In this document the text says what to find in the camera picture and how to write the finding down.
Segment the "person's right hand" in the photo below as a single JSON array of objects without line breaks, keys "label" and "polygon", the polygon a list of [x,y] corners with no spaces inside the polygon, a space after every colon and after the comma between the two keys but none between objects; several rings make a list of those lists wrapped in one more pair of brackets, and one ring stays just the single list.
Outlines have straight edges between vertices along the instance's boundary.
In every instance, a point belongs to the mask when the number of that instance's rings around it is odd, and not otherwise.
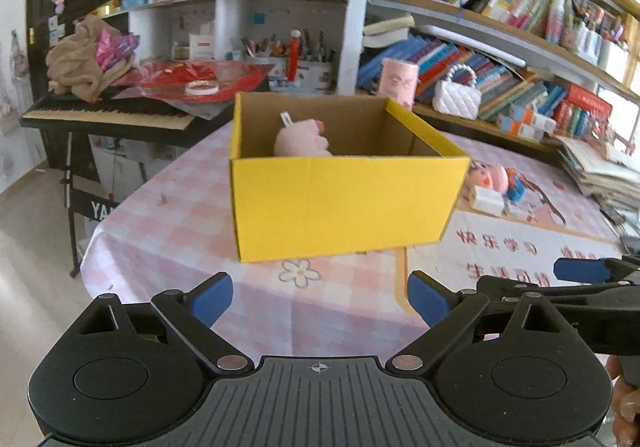
[{"label": "person's right hand", "polygon": [[639,389],[626,381],[616,356],[608,357],[605,369],[614,382],[611,404],[614,413],[613,434],[617,445],[631,447],[639,440],[639,424],[636,422],[639,416]]}]

